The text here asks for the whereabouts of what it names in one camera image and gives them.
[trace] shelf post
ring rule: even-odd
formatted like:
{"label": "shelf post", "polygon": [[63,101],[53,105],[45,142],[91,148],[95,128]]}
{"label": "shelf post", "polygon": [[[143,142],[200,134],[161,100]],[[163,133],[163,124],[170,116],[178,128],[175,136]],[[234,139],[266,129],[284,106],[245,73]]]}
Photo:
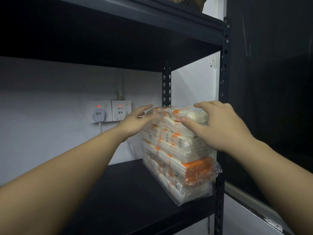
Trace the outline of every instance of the shelf post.
{"label": "shelf post", "polygon": [[162,71],[162,106],[171,106],[171,68],[168,63]]}
{"label": "shelf post", "polygon": [[[229,60],[231,46],[231,20],[224,18],[223,31],[223,49],[220,55],[220,74],[219,74],[219,91],[218,100],[222,103],[228,102],[229,95]],[[217,152],[217,160],[222,152]],[[216,178],[216,213],[214,216],[214,235],[223,234],[223,217],[224,217],[224,189],[225,180],[223,173],[220,173]]]}

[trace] gray plug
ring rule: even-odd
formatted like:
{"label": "gray plug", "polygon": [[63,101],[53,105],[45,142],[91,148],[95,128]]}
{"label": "gray plug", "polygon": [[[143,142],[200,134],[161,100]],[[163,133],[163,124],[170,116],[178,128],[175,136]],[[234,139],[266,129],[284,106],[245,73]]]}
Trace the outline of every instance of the gray plug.
{"label": "gray plug", "polygon": [[92,119],[95,122],[103,122],[105,119],[105,111],[102,109],[95,109],[92,114]]}

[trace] shelf board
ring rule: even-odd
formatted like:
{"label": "shelf board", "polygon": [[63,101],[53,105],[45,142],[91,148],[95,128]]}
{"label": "shelf board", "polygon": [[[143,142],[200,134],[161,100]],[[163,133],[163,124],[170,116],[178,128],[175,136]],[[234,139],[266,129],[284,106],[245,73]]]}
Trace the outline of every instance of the shelf board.
{"label": "shelf board", "polygon": [[161,72],[221,50],[223,22],[167,0],[2,0],[1,56]]}
{"label": "shelf board", "polygon": [[216,196],[177,206],[142,163],[110,165],[61,234],[174,234],[216,211]]}

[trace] person's left hand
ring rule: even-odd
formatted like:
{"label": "person's left hand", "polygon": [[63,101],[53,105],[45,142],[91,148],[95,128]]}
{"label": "person's left hand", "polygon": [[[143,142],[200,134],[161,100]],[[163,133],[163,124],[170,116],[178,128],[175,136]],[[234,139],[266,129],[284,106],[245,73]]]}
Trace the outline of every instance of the person's left hand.
{"label": "person's left hand", "polygon": [[146,117],[142,117],[145,115],[144,111],[150,109],[153,105],[141,106],[138,109],[132,111],[126,118],[117,126],[122,134],[123,141],[128,139],[135,134],[138,134],[145,125],[155,119],[155,115],[147,115]]}

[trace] person's left arm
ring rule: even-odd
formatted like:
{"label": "person's left arm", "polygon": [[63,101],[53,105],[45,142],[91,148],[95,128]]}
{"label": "person's left arm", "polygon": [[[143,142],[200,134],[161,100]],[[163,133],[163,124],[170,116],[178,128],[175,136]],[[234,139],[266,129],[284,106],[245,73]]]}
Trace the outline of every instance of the person's left arm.
{"label": "person's left arm", "polygon": [[117,147],[154,115],[142,106],[118,126],[0,188],[0,234],[57,234],[106,169]]}

